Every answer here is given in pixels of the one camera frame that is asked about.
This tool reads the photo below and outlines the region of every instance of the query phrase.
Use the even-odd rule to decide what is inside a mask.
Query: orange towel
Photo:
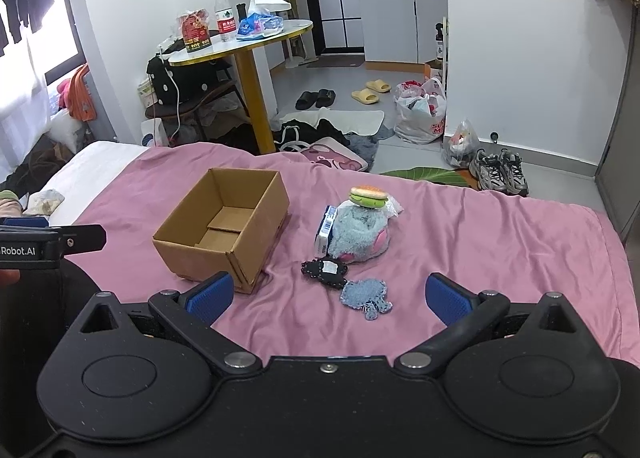
[[[94,103],[91,100],[82,77],[89,72],[89,65],[84,64],[78,68],[71,77],[68,87],[68,95],[65,97],[69,115],[79,121],[93,121],[96,118]]]

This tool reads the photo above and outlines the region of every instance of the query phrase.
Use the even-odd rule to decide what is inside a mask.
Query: pink bedsheet
[[[579,205],[477,193],[470,189],[365,175],[311,165],[302,155],[253,157],[211,144],[155,148],[140,155],[78,219],[108,233],[100,253],[70,258],[122,302],[146,301],[162,289],[193,283],[166,268],[152,235],[207,169],[277,169],[290,197],[289,216],[253,295],[236,294],[214,327],[264,362],[273,355],[385,355],[394,359],[444,325],[427,307],[426,278],[440,272],[480,292],[514,302],[567,295],[605,352],[640,364],[640,328],[625,252],[603,214]],[[351,265],[350,279],[388,284],[393,310],[377,321],[341,305],[338,293],[308,281],[300,264],[327,204],[369,184],[405,208],[391,220],[381,257]]]

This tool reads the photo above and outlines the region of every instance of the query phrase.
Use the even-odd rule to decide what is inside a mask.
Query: sneaker
[[[507,192],[498,155],[487,155],[484,149],[478,150],[476,158],[469,165],[469,171],[478,179],[481,191]]]
[[[500,153],[500,165],[504,181],[507,184],[507,193],[529,196],[529,184],[522,172],[522,159],[520,156],[508,149],[503,149]]]

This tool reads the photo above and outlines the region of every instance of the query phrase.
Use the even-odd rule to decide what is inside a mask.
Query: hand
[[[20,280],[20,271],[0,270],[0,287],[12,285]]]

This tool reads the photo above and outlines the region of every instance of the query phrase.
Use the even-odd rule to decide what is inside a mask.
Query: slipper
[[[360,101],[362,104],[374,104],[380,101],[380,97],[367,88],[359,92],[353,92],[351,97],[356,99],[356,101]]]
[[[308,110],[318,100],[318,92],[303,92],[296,101],[296,110]]]
[[[335,101],[335,92],[333,90],[326,90],[322,88],[318,95],[318,101],[316,102],[316,108],[329,108]]]
[[[391,92],[391,85],[385,83],[382,79],[378,79],[377,81],[369,81],[367,83],[367,88],[369,88],[370,90],[375,90],[378,93]]]

